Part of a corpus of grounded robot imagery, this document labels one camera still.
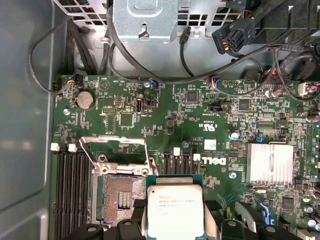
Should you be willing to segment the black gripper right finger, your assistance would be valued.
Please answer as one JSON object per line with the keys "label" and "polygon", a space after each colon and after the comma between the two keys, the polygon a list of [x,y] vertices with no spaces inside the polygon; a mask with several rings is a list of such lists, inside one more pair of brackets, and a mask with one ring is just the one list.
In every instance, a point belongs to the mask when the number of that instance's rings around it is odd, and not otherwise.
{"label": "black gripper right finger", "polygon": [[209,240],[294,240],[295,235],[283,228],[266,224],[263,217],[244,202],[235,203],[236,216],[226,219],[215,200],[204,202],[205,235]]}

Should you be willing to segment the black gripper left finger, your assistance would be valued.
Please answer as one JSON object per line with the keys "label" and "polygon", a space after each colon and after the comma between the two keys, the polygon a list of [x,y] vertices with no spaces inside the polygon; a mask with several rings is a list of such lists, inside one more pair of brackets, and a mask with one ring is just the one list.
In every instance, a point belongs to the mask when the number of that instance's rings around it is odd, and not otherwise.
{"label": "black gripper left finger", "polygon": [[145,199],[133,203],[131,218],[121,220],[116,226],[104,230],[99,224],[85,224],[64,237],[64,240],[146,240],[141,230]]}

